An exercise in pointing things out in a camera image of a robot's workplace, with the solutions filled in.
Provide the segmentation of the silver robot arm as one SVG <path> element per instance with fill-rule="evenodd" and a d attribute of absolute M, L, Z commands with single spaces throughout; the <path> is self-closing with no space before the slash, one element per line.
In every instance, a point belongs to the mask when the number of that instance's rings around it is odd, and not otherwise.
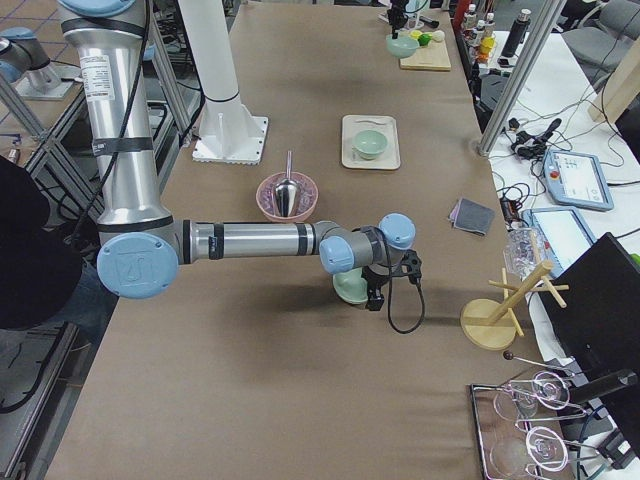
<path fill-rule="evenodd" d="M 199 259 L 308 256 L 330 274 L 361 269 L 367 306 L 389 304 L 381 288 L 421 277 L 416 229 L 406 216 L 347 230 L 332 221 L 209 223 L 177 220 L 160 200 L 142 62 L 151 31 L 146 1 L 62 1 L 65 39 L 78 51 L 99 165 L 104 210 L 97 221 L 97 271 L 114 294 L 133 299 L 164 292 L 178 268 Z"/>
<path fill-rule="evenodd" d="M 26 27 L 1 32 L 1 76 L 26 100 L 61 101 L 74 83 L 77 69 L 64 77 L 35 33 Z"/>

